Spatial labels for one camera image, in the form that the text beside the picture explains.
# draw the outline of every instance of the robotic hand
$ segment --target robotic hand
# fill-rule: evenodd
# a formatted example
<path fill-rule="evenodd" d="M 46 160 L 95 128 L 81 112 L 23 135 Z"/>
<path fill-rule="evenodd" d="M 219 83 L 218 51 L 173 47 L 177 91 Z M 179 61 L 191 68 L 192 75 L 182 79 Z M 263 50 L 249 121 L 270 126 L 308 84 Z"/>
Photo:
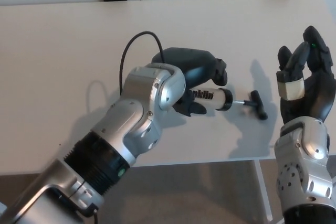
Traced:
<path fill-rule="evenodd" d="M 292 54 L 279 50 L 277 72 L 284 126 L 275 145 L 277 190 L 285 223 L 336 223 L 327 171 L 329 136 L 324 121 L 334 102 L 336 80 L 329 48 L 310 26 Z M 305 64 L 311 76 L 304 80 Z"/>

